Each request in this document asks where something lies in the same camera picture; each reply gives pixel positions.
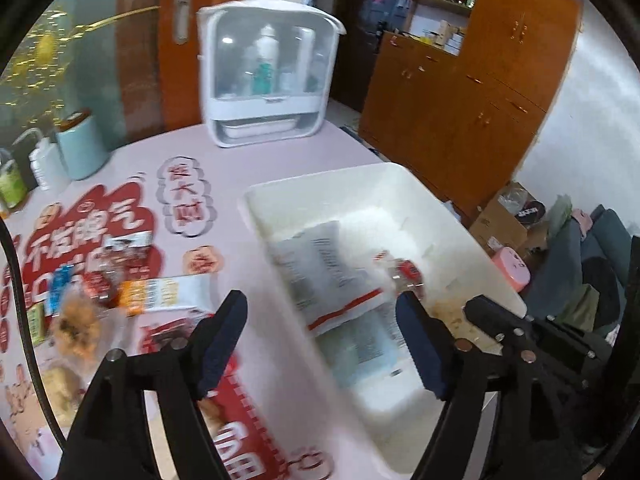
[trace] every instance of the white box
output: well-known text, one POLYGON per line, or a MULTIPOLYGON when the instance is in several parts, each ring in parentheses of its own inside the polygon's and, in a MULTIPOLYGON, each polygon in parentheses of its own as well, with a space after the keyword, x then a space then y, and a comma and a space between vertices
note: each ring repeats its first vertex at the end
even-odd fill
MULTIPOLYGON (((395 257, 411 259, 424 276, 427 296, 469 300, 484 294, 523 317, 526 306, 509 286, 480 245, 445 206, 407 169, 393 163, 373 164, 268 182, 250 187, 241 200, 245 221, 267 244, 292 237, 305 228, 340 221, 340 254, 361 266, 381 248, 395 257)), ((273 266, 274 278, 281 281, 273 266)), ((338 390, 325 380, 328 370, 310 341, 292 301, 281 305, 283 330, 309 369, 328 402, 351 403, 377 449, 372 460, 386 475, 411 474, 436 426, 443 403, 423 389, 413 364, 391 377, 363 381, 338 390)))

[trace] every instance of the white storage box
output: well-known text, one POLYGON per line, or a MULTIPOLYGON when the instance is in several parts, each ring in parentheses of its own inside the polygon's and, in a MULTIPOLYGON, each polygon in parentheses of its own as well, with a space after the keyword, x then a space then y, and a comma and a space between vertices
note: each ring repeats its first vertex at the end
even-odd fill
MULTIPOLYGON (((241 210, 263 248, 317 224, 340 222, 339 249, 348 264, 361 267, 371 254, 389 250, 412 260, 424 276, 429 297, 465 301, 484 294, 518 316, 526 306, 465 228, 408 170, 373 164, 252 186, 241 210)), ((274 266, 274 276, 280 276, 274 266)), ((423 389, 411 359, 401 373, 369 378, 338 391, 293 302, 284 304, 286 326, 297 332, 292 349, 331 399, 350 402, 375 443, 383 474, 411 474, 440 416, 442 403, 423 389)), ((362 427, 354 434, 362 433, 362 427)))
POLYGON ((255 0, 200 9, 198 30, 200 107, 218 145, 320 129, 345 33, 340 21, 301 4, 255 0))

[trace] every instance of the orange wooden door frame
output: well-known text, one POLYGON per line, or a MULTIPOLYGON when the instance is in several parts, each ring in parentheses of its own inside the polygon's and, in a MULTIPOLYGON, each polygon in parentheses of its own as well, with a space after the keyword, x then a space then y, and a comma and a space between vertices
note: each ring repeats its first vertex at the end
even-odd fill
POLYGON ((159 5, 122 20, 116 28, 116 61, 127 141, 199 124, 196 12, 229 0, 191 0, 189 37, 174 43, 174 0, 117 0, 116 12, 159 5))
POLYGON ((185 44, 174 43, 174 0, 160 0, 158 27, 158 62, 165 131, 176 130, 202 122, 198 95, 198 30, 196 12, 201 7, 229 0, 192 0, 189 39, 185 44))

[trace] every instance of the metal bolt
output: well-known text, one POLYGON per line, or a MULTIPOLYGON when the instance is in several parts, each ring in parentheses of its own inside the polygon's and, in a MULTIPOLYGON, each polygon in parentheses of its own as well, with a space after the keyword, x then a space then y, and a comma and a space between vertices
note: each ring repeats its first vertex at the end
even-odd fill
POLYGON ((520 357, 524 362, 529 364, 535 363, 537 359, 536 354, 531 350, 523 350, 522 352, 520 352, 520 357))
POLYGON ((121 357, 124 357, 125 355, 126 354, 124 353, 124 350, 120 348, 112 348, 107 352, 106 357, 107 357, 107 361, 109 361, 110 363, 114 363, 121 357))
POLYGON ((468 339, 456 339, 456 342, 453 343, 453 346, 455 346, 461 352, 471 352, 474 344, 468 339))
POLYGON ((185 346, 187 346, 187 340, 183 337, 177 337, 171 341, 171 348, 174 350, 182 350, 185 346))

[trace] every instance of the dark door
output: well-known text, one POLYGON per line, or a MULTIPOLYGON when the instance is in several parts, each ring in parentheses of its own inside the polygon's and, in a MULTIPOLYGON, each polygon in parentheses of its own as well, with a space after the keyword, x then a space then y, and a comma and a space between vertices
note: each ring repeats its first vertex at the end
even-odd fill
POLYGON ((337 0, 335 15, 347 30, 341 37, 331 97, 359 112, 376 65, 378 22, 402 29, 408 0, 337 0))

